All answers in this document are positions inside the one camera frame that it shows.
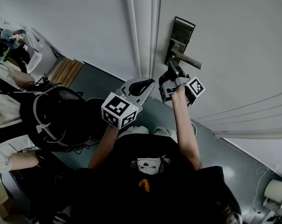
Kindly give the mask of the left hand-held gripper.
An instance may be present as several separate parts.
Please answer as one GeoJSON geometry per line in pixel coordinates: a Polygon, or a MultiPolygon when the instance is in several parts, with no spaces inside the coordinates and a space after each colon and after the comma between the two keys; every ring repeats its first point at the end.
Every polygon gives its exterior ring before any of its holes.
{"type": "Polygon", "coordinates": [[[136,120],[155,86],[152,78],[135,78],[111,92],[101,106],[102,119],[115,128],[123,128],[136,120]]]}

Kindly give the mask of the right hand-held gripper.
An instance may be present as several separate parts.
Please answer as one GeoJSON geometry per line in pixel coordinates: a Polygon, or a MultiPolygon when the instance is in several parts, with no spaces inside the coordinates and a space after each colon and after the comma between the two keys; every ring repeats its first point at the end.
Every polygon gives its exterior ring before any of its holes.
{"type": "Polygon", "coordinates": [[[190,78],[181,69],[174,59],[168,61],[169,72],[165,72],[158,80],[159,93],[163,103],[171,100],[179,86],[185,87],[185,96],[188,106],[192,106],[206,90],[197,77],[190,78]]]}

